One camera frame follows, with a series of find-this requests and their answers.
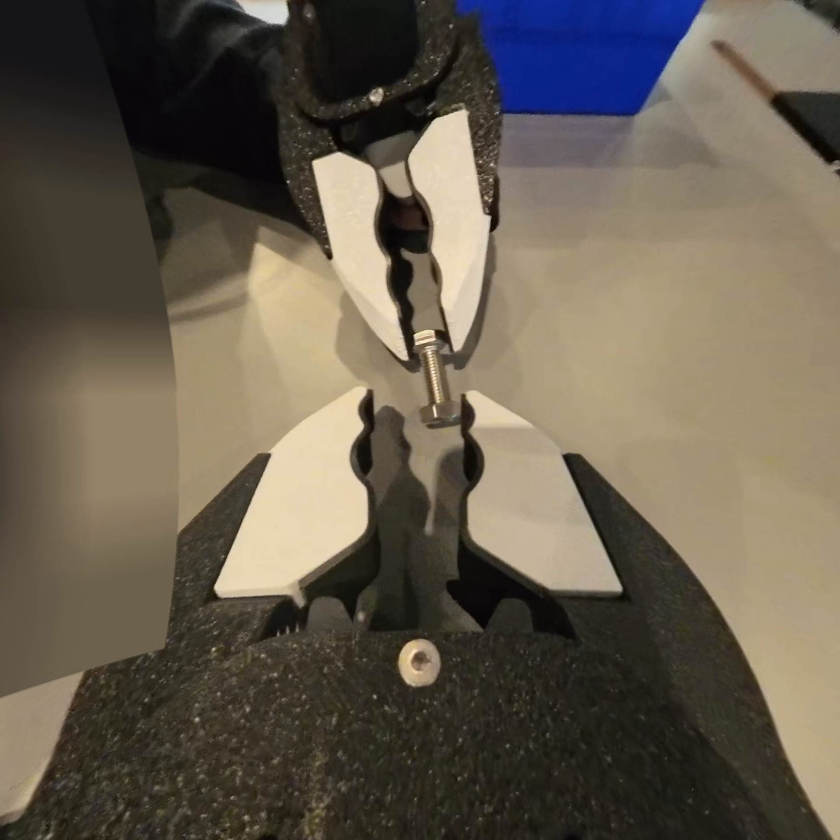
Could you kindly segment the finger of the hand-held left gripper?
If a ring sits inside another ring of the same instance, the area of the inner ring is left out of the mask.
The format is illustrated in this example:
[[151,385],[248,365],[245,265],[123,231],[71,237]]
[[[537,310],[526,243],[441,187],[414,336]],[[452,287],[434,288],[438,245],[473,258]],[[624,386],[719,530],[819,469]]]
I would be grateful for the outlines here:
[[373,334],[399,360],[409,352],[380,236],[385,192],[367,161],[335,151],[312,162],[332,268]]
[[460,353],[480,306],[490,237],[468,111],[434,118],[408,154],[406,168],[429,222],[428,250],[448,343]]

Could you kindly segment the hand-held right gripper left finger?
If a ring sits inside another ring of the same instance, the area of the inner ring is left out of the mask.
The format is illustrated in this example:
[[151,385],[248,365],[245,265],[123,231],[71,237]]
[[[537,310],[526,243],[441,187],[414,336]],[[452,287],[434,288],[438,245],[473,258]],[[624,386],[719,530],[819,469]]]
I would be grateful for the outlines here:
[[354,601],[375,578],[376,558],[352,561],[375,536],[367,479],[373,421],[373,392],[356,386],[271,448],[215,581],[218,599]]

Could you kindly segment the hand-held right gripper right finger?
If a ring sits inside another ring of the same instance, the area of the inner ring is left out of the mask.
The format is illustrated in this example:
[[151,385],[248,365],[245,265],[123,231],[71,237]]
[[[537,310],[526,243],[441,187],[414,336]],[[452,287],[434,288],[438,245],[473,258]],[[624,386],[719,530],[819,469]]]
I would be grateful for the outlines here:
[[561,447],[480,392],[466,392],[463,408],[469,550],[537,592],[621,596],[623,585]]

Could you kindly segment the steel hex bolt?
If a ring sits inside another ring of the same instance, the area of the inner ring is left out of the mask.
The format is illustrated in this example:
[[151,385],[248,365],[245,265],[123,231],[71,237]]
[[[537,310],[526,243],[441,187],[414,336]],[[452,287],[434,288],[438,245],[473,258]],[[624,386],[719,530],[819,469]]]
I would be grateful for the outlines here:
[[414,333],[413,345],[424,377],[428,406],[443,408],[452,402],[442,356],[445,343],[436,331],[424,330]]

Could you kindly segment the blue plastic bin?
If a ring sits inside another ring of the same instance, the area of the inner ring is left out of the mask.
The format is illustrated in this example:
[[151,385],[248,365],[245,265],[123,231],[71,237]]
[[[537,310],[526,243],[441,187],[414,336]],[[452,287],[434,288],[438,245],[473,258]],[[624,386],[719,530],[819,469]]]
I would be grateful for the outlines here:
[[458,1],[477,13],[506,114],[630,117],[702,1]]

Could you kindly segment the person's left forearm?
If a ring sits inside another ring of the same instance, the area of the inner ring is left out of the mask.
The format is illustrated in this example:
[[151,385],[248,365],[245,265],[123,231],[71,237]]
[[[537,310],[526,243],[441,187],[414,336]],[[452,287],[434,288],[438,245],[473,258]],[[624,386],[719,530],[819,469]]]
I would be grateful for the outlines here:
[[282,180],[274,87],[282,25],[238,2],[151,2],[144,143],[250,179]]

